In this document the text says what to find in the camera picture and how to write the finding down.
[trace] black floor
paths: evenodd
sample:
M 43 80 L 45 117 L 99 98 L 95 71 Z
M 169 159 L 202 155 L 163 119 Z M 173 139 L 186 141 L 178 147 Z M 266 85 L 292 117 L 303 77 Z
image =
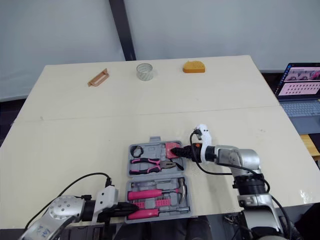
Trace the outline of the black floor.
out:
M 18 116 L 25 99 L 0 102 L 0 146 L 4 142 L 12 123 Z

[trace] gray toolbox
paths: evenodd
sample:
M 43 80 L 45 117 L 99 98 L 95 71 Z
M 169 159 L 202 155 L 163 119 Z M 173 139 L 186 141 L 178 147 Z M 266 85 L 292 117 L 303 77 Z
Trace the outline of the gray toolbox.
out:
M 175 158 L 171 158 L 169 147 L 172 145 L 182 147 L 180 141 L 161 141 L 159 136 L 150 137 L 149 143 L 129 146 L 127 174 L 132 180 L 127 182 L 125 200 L 136 204 L 140 210 L 127 216 L 125 223 L 182 219 L 192 215 L 188 179 L 183 175 L 185 159 L 174 154 Z M 161 165 L 172 162 L 179 166 L 160 169 Z

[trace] wooden handle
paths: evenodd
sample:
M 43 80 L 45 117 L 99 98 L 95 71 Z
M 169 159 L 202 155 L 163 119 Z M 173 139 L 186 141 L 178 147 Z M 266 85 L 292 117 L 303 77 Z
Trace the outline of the wooden handle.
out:
M 102 84 L 102 82 L 106 80 L 108 77 L 109 77 L 108 70 L 104 69 L 102 72 L 100 72 L 97 76 L 95 76 L 88 82 L 88 86 L 97 87 L 100 84 Z

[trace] white table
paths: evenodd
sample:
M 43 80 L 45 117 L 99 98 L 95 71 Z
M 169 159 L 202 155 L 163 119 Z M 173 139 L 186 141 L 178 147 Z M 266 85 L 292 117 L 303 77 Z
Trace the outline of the white table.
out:
M 129 180 L 126 175 L 128 146 L 146 143 L 150 136 L 161 136 L 164 141 L 180 140 L 187 145 L 192 129 L 199 123 L 207 124 L 214 145 L 256 150 L 271 185 L 270 193 L 283 206 L 319 202 L 320 172 L 251 59 L 239 56 L 201 60 L 206 65 L 206 75 L 181 73 L 186 59 L 148 61 L 158 71 L 150 82 L 136 79 L 138 62 L 46 66 L 0 148 L 0 227 L 24 227 L 61 189 L 91 172 L 108 173 L 119 189 L 119 200 L 123 201 Z M 242 66 L 237 69 L 240 77 L 234 80 L 219 74 L 221 78 L 215 78 L 211 68 L 219 66 L 223 71 L 227 68 L 225 65 L 230 68 L 231 76 L 236 75 L 232 69 Z M 96 88 L 83 87 L 105 67 L 110 72 L 106 82 Z M 68 91 L 61 85 L 63 73 L 77 73 L 64 85 Z M 51 75 L 61 76 L 56 84 Z M 205 82 L 206 87 L 200 84 L 200 88 L 193 90 L 191 86 L 197 85 L 194 82 Z M 231 83 L 247 94 L 233 89 L 232 94 L 225 96 L 219 91 L 232 88 Z M 132 94 L 127 85 L 140 94 Z M 256 93 L 252 85 L 261 94 Z M 184 87 L 173 95 L 172 86 Z M 169 89 L 169 94 L 163 92 L 165 89 Z M 99 99 L 98 105 L 92 104 Z M 59 109 L 63 103 L 70 107 L 69 111 L 67 107 Z M 229 171 L 213 164 L 206 168 Z M 190 183 L 194 216 L 241 209 L 237 190 L 232 189 L 231 176 L 204 174 L 190 161 L 185 175 Z M 67 194 L 95 195 L 103 185 L 102 177 L 93 176 L 83 179 Z

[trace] black cable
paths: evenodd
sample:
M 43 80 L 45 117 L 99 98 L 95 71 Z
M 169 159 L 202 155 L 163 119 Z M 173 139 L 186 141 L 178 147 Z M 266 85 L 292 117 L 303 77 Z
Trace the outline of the black cable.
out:
M 278 202 L 278 200 L 274 197 L 274 196 L 271 196 L 272 197 L 272 200 L 279 206 L 281 212 L 283 213 L 284 215 L 284 218 L 285 218 L 285 221 L 286 221 L 286 229 L 287 229 L 287 238 L 289 240 L 291 240 L 291 237 L 292 237 L 292 228 L 291 228 L 291 225 L 290 225 L 290 220 L 289 220 L 289 217 L 288 217 L 288 214 L 287 212 L 285 211 L 284 207 L 281 206 L 280 202 Z
M 196 165 L 198 166 L 198 168 L 199 168 L 202 172 L 204 172 L 204 173 L 206 173 L 206 174 L 210 174 L 210 175 L 232 175 L 232 173 L 207 171 L 207 170 L 204 170 L 204 169 L 200 166 L 200 164 L 199 164 L 199 162 L 198 162 L 198 158 L 197 158 L 196 152 L 195 152 L 195 149 L 194 149 L 194 146 L 193 146 L 193 143 L 192 143 L 192 137 L 193 137 L 194 134 L 195 134 L 195 132 L 191 133 L 191 135 L 190 135 L 190 145 L 191 145 L 191 151 L 192 151 L 193 158 L 194 158 L 195 163 L 196 163 Z
M 236 236 L 237 236 L 237 233 L 239 232 L 239 229 L 240 229 L 239 227 L 236 229 L 236 231 L 235 231 L 233 237 L 231 238 L 231 240 L 236 239 Z
M 200 168 L 200 170 L 205 172 L 206 174 L 211 174 L 211 175 L 232 175 L 232 173 L 216 173 L 216 172 L 206 171 L 200 166 L 200 164 L 198 163 L 198 158 L 197 158 L 197 155 L 196 155 L 196 151 L 195 151 L 194 146 L 192 144 L 192 137 L 193 137 L 194 134 L 195 134 L 195 132 L 191 133 L 191 135 L 190 135 L 190 145 L 191 145 L 193 158 L 194 158 L 195 163 L 198 166 L 198 168 Z M 246 168 L 246 167 L 243 167 L 243 166 L 237 166 L 237 165 L 232 165 L 232 164 L 227 164 L 227 163 L 216 163 L 216 164 L 220 165 L 220 166 L 230 167 L 230 168 L 242 169 L 242 170 L 245 170 L 245 171 L 248 171 L 248 172 L 252 173 L 253 175 L 259 175 L 258 173 L 256 173 L 252 169 Z M 261 178 L 261 180 L 266 184 L 266 186 L 267 186 L 266 192 L 269 193 L 270 184 L 264 178 Z
M 79 177 L 77 180 L 75 180 L 75 181 L 73 181 L 71 184 L 69 184 L 65 189 L 63 189 L 62 192 L 60 192 L 60 194 L 59 194 L 56 198 L 62 196 L 62 194 L 64 194 L 65 191 L 68 190 L 68 188 L 70 188 L 73 184 L 77 183 L 77 182 L 80 181 L 81 179 L 84 179 L 84 178 L 86 178 L 86 177 L 90 177 L 90 176 L 93 176 L 93 175 L 103 175 L 103 176 L 105 176 L 105 177 L 106 177 L 106 185 L 108 184 L 108 182 L 111 181 L 111 178 L 109 177 L 109 175 L 106 174 L 106 173 L 104 173 L 104 172 L 89 173 L 89 174 L 87 174 L 87 175 L 84 175 L 84 176 L 82 176 L 82 177 Z M 25 225 L 25 227 L 24 227 L 24 232 L 28 229 L 30 223 L 31 223 L 39 214 L 41 214 L 42 211 L 45 210 L 45 209 L 53 202 L 53 200 L 51 200 L 47 205 L 45 205 L 36 215 L 34 215 L 34 216 L 30 219 L 30 221 L 28 221 L 28 223 L 27 223 L 27 224 Z
M 243 167 L 243 166 L 237 166 L 237 165 L 232 165 L 232 164 L 228 164 L 228 163 L 218 163 L 218 162 L 216 164 L 220 165 L 220 166 L 235 168 L 235 169 L 242 169 L 242 170 L 245 170 L 245 171 L 248 171 L 248 172 L 252 173 L 253 175 L 259 175 L 258 173 L 256 173 L 252 169 L 246 168 L 246 167 Z M 265 183 L 265 185 L 267 187 L 266 192 L 269 193 L 270 192 L 270 184 L 269 184 L 269 182 L 267 180 L 265 180 L 264 178 L 260 178 L 260 180 Z

